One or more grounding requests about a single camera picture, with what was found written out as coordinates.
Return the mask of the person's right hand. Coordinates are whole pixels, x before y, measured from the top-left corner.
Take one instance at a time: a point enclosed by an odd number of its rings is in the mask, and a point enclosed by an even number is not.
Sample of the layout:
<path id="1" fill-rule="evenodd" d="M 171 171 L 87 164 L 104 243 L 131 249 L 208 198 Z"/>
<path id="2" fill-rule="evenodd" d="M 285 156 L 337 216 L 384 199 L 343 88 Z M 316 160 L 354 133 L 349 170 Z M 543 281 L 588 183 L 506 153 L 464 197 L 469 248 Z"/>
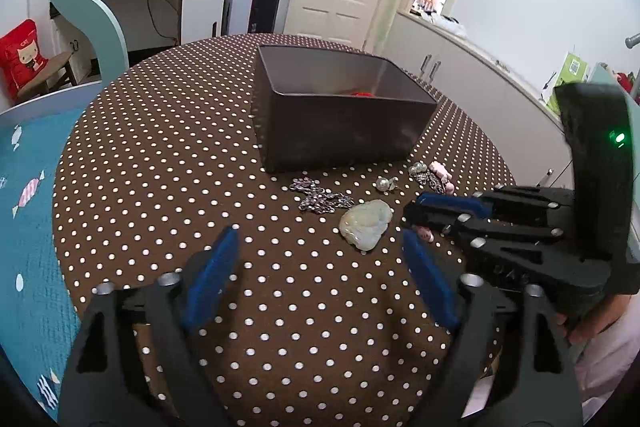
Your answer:
<path id="1" fill-rule="evenodd" d="M 567 327 L 567 316 L 564 314 L 556 316 L 556 324 L 572 345 L 586 343 L 617 322 L 626 312 L 631 298 L 631 295 L 611 295 L 604 298 L 572 329 Z"/>

